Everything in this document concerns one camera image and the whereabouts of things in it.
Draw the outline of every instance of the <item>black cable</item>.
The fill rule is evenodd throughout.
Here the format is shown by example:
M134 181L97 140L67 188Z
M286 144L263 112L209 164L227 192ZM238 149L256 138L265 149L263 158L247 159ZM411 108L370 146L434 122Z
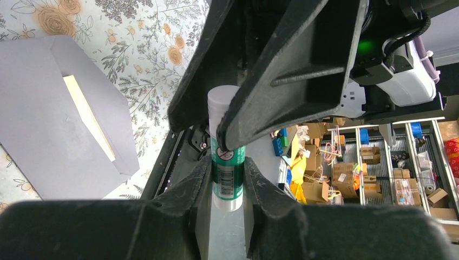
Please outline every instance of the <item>black cable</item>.
M422 26L412 34L396 40L388 49L385 51L386 57L384 58L384 64L390 68L394 62L394 53L401 46L421 36L430 27L430 16L426 11L421 11L422 14Z
M201 150L201 152L199 152L198 154L198 158L197 160L200 161L202 159L202 157L204 157L207 153L207 151L209 150L210 146L206 146L204 149Z

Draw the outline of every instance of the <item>red patterned fabric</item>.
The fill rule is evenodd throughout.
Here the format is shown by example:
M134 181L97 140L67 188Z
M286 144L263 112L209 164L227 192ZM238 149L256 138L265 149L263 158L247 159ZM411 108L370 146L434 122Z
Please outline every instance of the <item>red patterned fabric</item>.
M453 175L455 178L459 178L459 138L448 140L445 150Z

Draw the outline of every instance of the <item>green light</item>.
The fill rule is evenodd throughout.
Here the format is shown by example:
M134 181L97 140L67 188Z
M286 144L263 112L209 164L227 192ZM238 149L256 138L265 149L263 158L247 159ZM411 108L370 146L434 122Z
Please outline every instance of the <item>green light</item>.
M371 52L373 50L374 47L375 47L375 45L373 44L373 42L360 41L359 45L357 47L357 51L359 53L369 53L369 52Z

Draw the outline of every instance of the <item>shelving unit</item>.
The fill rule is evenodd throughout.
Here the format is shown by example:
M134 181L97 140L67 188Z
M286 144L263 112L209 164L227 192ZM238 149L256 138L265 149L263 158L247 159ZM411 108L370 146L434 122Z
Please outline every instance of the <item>shelving unit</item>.
M437 187L443 188L449 195L450 203L449 207L456 211L459 216L459 195L456 192L456 185L454 182L451 167L448 163L448 158L444 150L444 143L441 138L440 129L436 119L425 119L417 120L424 121L430 125L428 132L423 132L423 139L426 140L426 144L420 148L416 148L416 139L413 137L410 121L399 122L398 124L404 124L404 133L396 135L396 142L392 147L389 147L382 136L371 136L370 143L368 145L360 144L360 129L376 127L375 125L347 127L347 129L355 128L356 138L346 138L346 151L343 153L344 163L362 163L360 158L361 147L379 147L381 152L381 162L377 165L368 165L368 174L371 176L377 176L378 183L382 186L383 199L365 198L363 192L363 181L360 189L360 204L361 205L397 205L395 196L395 181L393 175L393 168L391 162L391 153L393 151L407 151L410 159L405 162L411 169L411 177L416 178L421 196L422 208L426 214L430 215L430 208L427 200L427 194L424 187L421 184L421 169L419 167L417 154L421 152L427 152L430 160L433 162L432 171L438 176ZM334 131L330 129L332 138L331 142L334 142ZM332 179L333 165L327 165L323 161L323 171L326 176ZM459 225L457 220L438 220L441 224L448 225Z

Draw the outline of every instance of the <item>floral tablecloth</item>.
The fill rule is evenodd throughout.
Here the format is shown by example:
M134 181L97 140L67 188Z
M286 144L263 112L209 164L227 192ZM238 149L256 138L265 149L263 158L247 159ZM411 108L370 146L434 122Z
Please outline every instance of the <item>floral tablecloth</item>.
M205 0L0 1L0 42L70 35L128 100L140 170L106 198L140 197L207 12ZM31 199L40 197L0 147L0 212Z

